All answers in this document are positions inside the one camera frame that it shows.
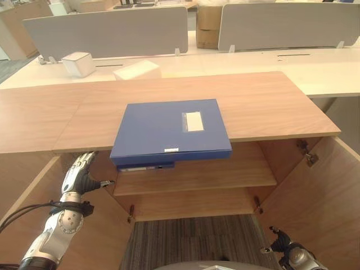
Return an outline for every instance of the wooden shelf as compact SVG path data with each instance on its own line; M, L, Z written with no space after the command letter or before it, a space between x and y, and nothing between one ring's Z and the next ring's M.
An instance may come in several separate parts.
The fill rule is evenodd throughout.
M256 142L233 143L232 148L230 159L182 161L172 169L119 173L114 195L276 185Z
M251 197L245 188L198 190L115 197L129 210L134 205L136 221L253 214Z

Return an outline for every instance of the open cabinet door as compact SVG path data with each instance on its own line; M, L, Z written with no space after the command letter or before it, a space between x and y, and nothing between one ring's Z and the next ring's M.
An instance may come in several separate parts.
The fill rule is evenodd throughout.
M269 240L268 227L285 231L312 251L329 269L360 268L360 156L343 141L323 138L264 201L257 213Z
M60 199L64 176L74 161L72 154L53 157L18 198L6 216L19 207ZM133 229L128 214L104 189L84 195L95 206L84 219L63 260L61 270L117 270ZM33 240L43 231L49 208L28 213L9 225L0 235L0 263L20 263Z

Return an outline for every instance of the cabinet hinge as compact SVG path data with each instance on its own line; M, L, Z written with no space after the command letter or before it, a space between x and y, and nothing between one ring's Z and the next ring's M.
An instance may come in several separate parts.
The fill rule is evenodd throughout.
M319 157L316 154L310 154L308 150L308 142L306 140L304 139L297 140L296 146L298 147L300 152L305 156L309 167L314 165L319 160Z
M128 223L131 223L131 219L133 218L135 206L132 204L129 209Z
M264 210L261 208L260 199L257 196L254 196L254 202L256 205L255 211L259 211L259 214L264 213Z

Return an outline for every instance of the gray carpet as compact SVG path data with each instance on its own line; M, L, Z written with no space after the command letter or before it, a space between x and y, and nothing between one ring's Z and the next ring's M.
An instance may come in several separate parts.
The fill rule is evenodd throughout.
M137 222L120 270L153 270L192 260L229 260L280 269L253 215Z
M12 74L16 73L35 57L37 57L37 55L26 60L0 60L0 83L9 78Z

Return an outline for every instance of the gray partition panel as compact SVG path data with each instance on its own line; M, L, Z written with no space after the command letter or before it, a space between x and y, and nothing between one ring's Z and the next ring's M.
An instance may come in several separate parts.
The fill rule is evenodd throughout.
M219 50L353 45L360 35L358 4L254 3L223 7Z
M55 59L75 51L94 58L186 53L185 7L132 8L23 21L38 51Z

